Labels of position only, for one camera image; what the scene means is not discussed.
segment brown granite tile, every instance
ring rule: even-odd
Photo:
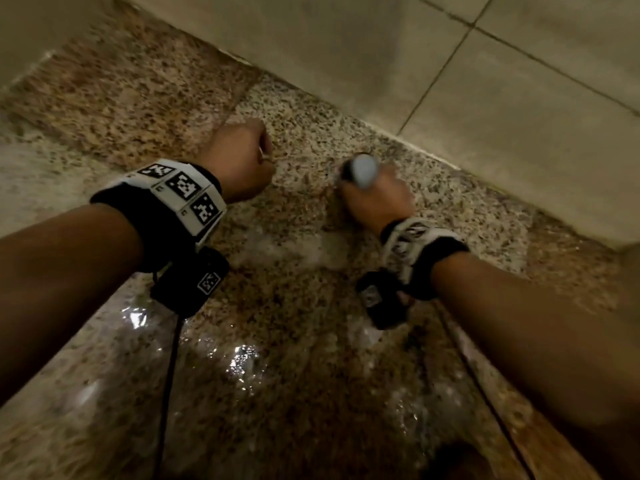
[[[230,120],[249,116],[267,123],[276,176],[213,236],[232,270],[182,334],[166,473],[411,478],[464,438],[505,478],[525,478],[430,305],[394,331],[368,322],[353,286],[378,245],[333,185],[355,152],[395,161],[425,216],[507,268],[524,263],[529,209],[268,75]]]
[[[190,158],[259,71],[135,10],[115,10],[0,101],[63,142],[126,169]]]
[[[121,171],[0,113],[0,235],[84,204]],[[128,280],[0,409],[6,480],[148,477],[175,319]]]
[[[580,237],[538,212],[529,231],[526,275],[572,298],[592,313],[612,312],[618,300],[620,260],[612,250]],[[599,476],[549,421],[498,372],[455,325],[464,354],[509,428],[537,479]]]

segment wristband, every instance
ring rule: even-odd
[[[166,159],[129,172],[90,202],[119,210],[135,227],[145,248],[144,273],[199,251],[227,210],[220,183],[208,170]]]
[[[454,253],[468,252],[458,234],[440,227],[430,227],[425,219],[411,217],[384,229],[386,238],[382,263],[402,283],[412,297],[428,300],[437,297],[431,286],[433,266]]]

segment skin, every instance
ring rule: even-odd
[[[271,142],[260,120],[220,128],[197,159],[228,203],[271,181]],[[384,166],[344,200],[380,235],[414,215],[413,197]],[[85,205],[0,239],[0,401],[27,382],[137,269],[144,254],[119,211]],[[596,317],[469,253],[437,263],[431,284],[491,361],[555,421],[603,478],[640,479],[640,333]]]

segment fist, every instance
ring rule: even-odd
[[[351,215],[377,237],[391,222],[412,217],[413,195],[396,177],[392,165],[382,165],[378,177],[366,190],[351,182],[341,181],[340,191]]]
[[[212,172],[222,198],[233,203],[255,197],[271,183],[275,169],[264,156],[272,149],[264,123],[252,118],[217,129],[196,163]]]

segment beige wall tile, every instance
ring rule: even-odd
[[[420,0],[133,1],[389,132],[466,30]]]
[[[640,110],[640,0],[494,0],[479,25]]]
[[[104,0],[0,0],[0,86],[81,32]]]
[[[475,22],[482,8],[489,0],[427,0],[443,8],[445,11],[458,15],[467,22]]]
[[[581,233],[640,240],[640,120],[479,32],[401,137]]]

